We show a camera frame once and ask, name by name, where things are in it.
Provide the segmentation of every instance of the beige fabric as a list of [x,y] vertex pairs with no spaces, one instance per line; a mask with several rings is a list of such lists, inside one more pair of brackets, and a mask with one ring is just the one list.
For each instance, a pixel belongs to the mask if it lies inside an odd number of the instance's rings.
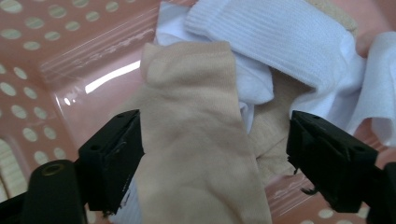
[[353,36],[358,34],[358,24],[341,8],[337,7],[330,0],[305,0],[320,11],[332,17],[343,25]]
[[272,223],[228,43],[147,44],[141,69],[143,223]]
[[255,107],[249,144],[267,185],[275,175],[292,175],[286,144],[289,134],[289,109],[292,101],[310,88],[279,71],[272,70],[275,100]]

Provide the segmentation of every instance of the basket hole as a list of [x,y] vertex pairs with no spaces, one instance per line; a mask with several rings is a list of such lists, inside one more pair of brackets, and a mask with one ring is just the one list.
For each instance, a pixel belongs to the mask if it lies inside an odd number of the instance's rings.
[[339,221],[337,221],[336,224],[353,224],[353,223],[349,220],[339,220]]
[[88,5],[88,0],[73,0],[73,6],[75,7],[85,7]]
[[26,75],[25,71],[23,71],[21,68],[14,67],[14,72],[21,79],[27,79],[27,75]]
[[6,82],[0,83],[0,89],[2,90],[3,93],[9,95],[9,96],[15,96],[17,92],[15,91],[14,87],[9,85]]
[[97,21],[99,20],[99,18],[100,18],[99,13],[95,11],[91,11],[87,13],[87,15],[85,16],[85,19],[87,19],[87,21]]
[[66,9],[64,9],[63,7],[57,6],[57,5],[53,5],[49,7],[49,14],[51,15],[51,17],[53,18],[62,18],[67,14]]
[[76,31],[79,29],[79,23],[76,21],[70,21],[66,24],[64,28],[66,28],[66,30],[68,31]]
[[0,64],[0,74],[5,74],[6,72],[6,68],[2,64]]
[[37,17],[30,17],[25,20],[25,25],[32,29],[38,29],[44,26],[44,22]]
[[35,115],[38,118],[40,118],[40,119],[46,119],[47,118],[47,112],[44,109],[36,106],[34,111],[35,111]]
[[356,216],[366,219],[368,214],[369,214],[369,208],[363,207],[359,210],[359,212],[356,214]]
[[56,147],[55,149],[53,149],[53,154],[55,155],[55,158],[58,160],[66,159],[66,153],[60,147]]
[[37,133],[35,133],[35,131],[30,128],[24,128],[22,133],[24,138],[26,138],[26,140],[28,140],[29,142],[35,142],[38,139]]
[[35,42],[35,41],[28,41],[26,43],[23,44],[23,47],[27,50],[37,50],[39,49],[41,46],[39,43]]
[[1,36],[5,39],[18,39],[21,37],[21,32],[15,29],[2,30]]
[[92,211],[87,211],[87,219],[89,223],[95,223],[96,222],[96,214]]
[[35,152],[35,162],[42,165],[42,164],[47,163],[48,161],[49,161],[49,157],[47,156],[46,153],[44,153],[42,151]]
[[51,31],[44,34],[44,37],[49,41],[54,41],[61,38],[61,35],[58,32]]
[[334,215],[334,211],[330,209],[322,209],[318,212],[318,216],[321,218],[330,218]]
[[12,113],[15,115],[15,117],[19,119],[26,119],[27,118],[27,113],[26,110],[23,109],[20,105],[13,105],[11,107]]
[[108,12],[115,12],[119,9],[119,4],[116,2],[109,2],[106,4],[106,11]]
[[24,92],[24,93],[26,94],[26,96],[29,97],[30,99],[32,99],[32,100],[37,99],[37,93],[35,93],[35,91],[32,90],[32,89],[29,88],[29,87],[23,88],[23,92]]
[[48,137],[48,139],[50,139],[50,140],[53,140],[56,138],[56,132],[50,127],[44,128],[44,135],[46,135],[46,137]]
[[9,13],[19,13],[22,11],[22,5],[15,0],[3,0],[0,2],[0,8]]

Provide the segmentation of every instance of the white garment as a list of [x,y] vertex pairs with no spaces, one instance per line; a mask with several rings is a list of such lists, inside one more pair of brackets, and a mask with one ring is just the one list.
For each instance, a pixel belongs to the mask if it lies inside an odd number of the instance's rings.
[[200,0],[185,25],[313,87],[293,102],[290,113],[301,110],[347,127],[365,60],[350,32],[323,12],[303,0]]
[[348,129],[373,118],[372,129],[386,146],[396,146],[396,32],[378,35],[370,47],[361,97]]
[[[184,29],[189,7],[161,2],[156,41],[168,46],[181,41],[211,42],[205,36]],[[253,123],[254,105],[264,104],[274,98],[271,72],[267,65],[234,52],[236,62],[236,88],[242,119],[247,133]]]

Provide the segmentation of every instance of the white sock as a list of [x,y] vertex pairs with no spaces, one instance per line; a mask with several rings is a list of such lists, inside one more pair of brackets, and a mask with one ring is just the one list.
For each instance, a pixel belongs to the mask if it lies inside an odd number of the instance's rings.
[[328,119],[345,129],[359,95],[365,61],[353,36],[303,0],[200,0],[186,30],[229,41],[233,50],[268,64],[315,90],[290,109]]
[[364,119],[382,144],[396,147],[396,32],[378,35],[370,47],[357,108],[348,130],[354,133]]
[[[180,41],[211,42],[205,36],[185,30],[184,21],[189,10],[189,7],[161,2],[156,31],[158,44],[168,46]],[[249,133],[253,123],[254,105],[264,104],[274,98],[272,77],[267,65],[239,53],[234,55],[240,110]]]

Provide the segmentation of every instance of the white cloth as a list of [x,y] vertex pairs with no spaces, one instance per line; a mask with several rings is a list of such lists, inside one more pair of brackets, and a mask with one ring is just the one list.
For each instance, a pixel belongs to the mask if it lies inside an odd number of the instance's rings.
[[386,146],[396,147],[396,32],[378,35],[370,47],[361,97],[349,124],[373,118],[372,129]]
[[293,102],[290,113],[305,111],[347,128],[365,60],[351,33],[323,12],[304,0],[200,0],[185,25],[313,87]]
[[[169,46],[181,41],[211,42],[205,36],[184,29],[189,7],[161,2],[156,41]],[[274,98],[271,72],[267,65],[234,52],[236,62],[236,88],[242,119],[247,133],[251,130],[254,105],[264,104]]]

